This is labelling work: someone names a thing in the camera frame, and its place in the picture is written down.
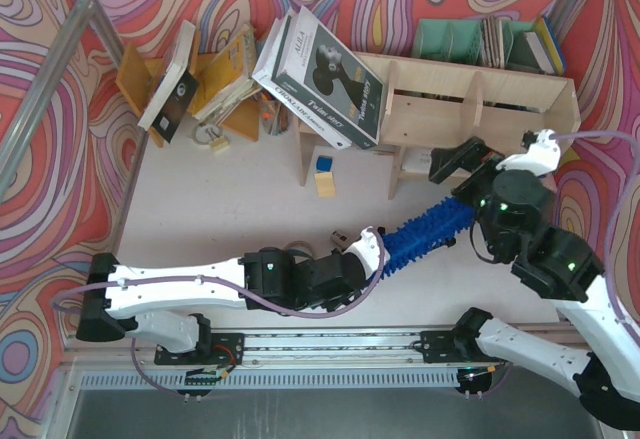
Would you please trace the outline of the beige masking tape roll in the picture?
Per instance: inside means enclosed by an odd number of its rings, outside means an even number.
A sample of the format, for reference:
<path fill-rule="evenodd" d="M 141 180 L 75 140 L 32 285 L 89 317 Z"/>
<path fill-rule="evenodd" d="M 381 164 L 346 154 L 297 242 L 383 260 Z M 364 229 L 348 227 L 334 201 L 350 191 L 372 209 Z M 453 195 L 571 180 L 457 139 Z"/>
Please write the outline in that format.
<path fill-rule="evenodd" d="M 286 250 L 296 250 L 314 257 L 313 247 L 306 241 L 292 241 L 284 246 Z"/>

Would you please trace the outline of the blue fluffy duster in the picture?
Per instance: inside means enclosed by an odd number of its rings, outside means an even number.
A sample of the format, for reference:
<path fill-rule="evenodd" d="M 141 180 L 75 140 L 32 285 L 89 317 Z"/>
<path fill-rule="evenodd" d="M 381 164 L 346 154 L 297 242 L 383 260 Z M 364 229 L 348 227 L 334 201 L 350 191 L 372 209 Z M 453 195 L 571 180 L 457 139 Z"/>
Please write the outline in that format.
<path fill-rule="evenodd" d="M 450 247 L 456 236 L 471 226 L 473 216 L 472 207 L 447 197 L 395 231 L 383 234 L 384 247 L 390 254 L 384 275 L 390 277 L 431 251 Z"/>

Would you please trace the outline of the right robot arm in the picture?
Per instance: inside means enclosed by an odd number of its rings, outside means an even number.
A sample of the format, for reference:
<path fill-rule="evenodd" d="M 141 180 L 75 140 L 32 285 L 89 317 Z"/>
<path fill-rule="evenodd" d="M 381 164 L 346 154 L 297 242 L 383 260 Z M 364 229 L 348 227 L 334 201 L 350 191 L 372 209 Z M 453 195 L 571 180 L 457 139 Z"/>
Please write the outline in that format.
<path fill-rule="evenodd" d="M 549 342 L 472 307 L 449 333 L 450 351 L 464 361 L 501 359 L 571 392 L 611 428 L 639 428 L 639 327 L 613 291 L 588 243 L 552 224 L 553 193 L 542 176 L 561 158 L 560 136 L 528 131 L 525 152 L 505 156 L 473 136 L 431 152 L 429 179 L 439 184 L 458 169 L 469 177 L 452 195 L 472 208 L 487 256 L 508 264 L 540 298 L 550 301 L 587 343 L 585 350 Z"/>

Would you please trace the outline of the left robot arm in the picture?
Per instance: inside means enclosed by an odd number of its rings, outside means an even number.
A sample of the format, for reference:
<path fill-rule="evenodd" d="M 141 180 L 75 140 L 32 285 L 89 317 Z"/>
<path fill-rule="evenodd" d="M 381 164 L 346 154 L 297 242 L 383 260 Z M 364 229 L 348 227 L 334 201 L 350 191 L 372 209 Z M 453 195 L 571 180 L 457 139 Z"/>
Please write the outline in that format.
<path fill-rule="evenodd" d="M 359 298 L 372 273 L 355 249 L 313 259 L 263 248 L 208 265 L 147 269 L 101 253 L 89 269 L 76 336 L 93 343 L 142 338 L 171 353 L 204 355 L 211 349 L 210 323 L 198 306 L 332 313 Z"/>

